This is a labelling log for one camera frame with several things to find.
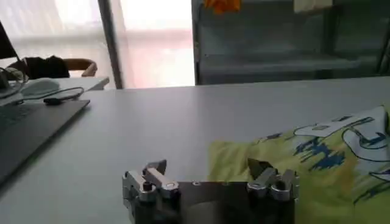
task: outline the shelf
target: shelf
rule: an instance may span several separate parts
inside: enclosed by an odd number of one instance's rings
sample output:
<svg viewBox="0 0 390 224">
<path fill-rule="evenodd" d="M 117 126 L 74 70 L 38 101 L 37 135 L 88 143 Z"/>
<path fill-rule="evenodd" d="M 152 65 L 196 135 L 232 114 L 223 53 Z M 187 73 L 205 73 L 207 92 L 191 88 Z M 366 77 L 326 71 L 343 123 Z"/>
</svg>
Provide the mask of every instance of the shelf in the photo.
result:
<svg viewBox="0 0 390 224">
<path fill-rule="evenodd" d="M 202 75 L 262 75 L 357 68 L 358 60 L 322 54 L 209 55 L 200 60 Z"/>
</svg>

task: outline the desk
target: desk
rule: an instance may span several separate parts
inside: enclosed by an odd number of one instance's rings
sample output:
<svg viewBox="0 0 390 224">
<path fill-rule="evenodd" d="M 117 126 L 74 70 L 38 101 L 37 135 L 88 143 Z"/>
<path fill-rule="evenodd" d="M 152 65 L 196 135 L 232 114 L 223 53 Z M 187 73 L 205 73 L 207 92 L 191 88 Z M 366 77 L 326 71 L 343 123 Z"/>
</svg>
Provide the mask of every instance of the desk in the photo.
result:
<svg viewBox="0 0 390 224">
<path fill-rule="evenodd" d="M 103 90 L 104 86 L 110 82 L 108 77 L 85 77 L 85 78 L 64 78 L 56 79 L 60 84 L 60 89 L 68 89 L 72 87 L 81 86 L 85 91 L 89 90 Z M 0 99 L 0 106 L 22 99 L 22 94 L 15 94 L 6 99 Z"/>
<path fill-rule="evenodd" d="M 2 224 L 128 224 L 121 175 L 168 159 L 205 180 L 214 140 L 251 141 L 390 102 L 390 77 L 89 91 L 88 108 L 1 192 Z"/>
</svg>

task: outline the yellow t-shirt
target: yellow t-shirt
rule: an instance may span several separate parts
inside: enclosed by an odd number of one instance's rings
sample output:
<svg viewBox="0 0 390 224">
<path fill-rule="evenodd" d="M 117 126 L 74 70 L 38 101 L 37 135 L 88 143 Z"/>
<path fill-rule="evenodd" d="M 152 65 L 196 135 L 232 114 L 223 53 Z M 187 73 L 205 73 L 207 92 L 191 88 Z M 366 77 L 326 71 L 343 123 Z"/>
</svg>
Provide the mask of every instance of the yellow t-shirt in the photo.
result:
<svg viewBox="0 0 390 224">
<path fill-rule="evenodd" d="M 247 159 L 300 176 L 296 223 L 386 223 L 389 116 L 384 106 L 250 143 L 214 142 L 210 181 L 249 181 Z"/>
</svg>

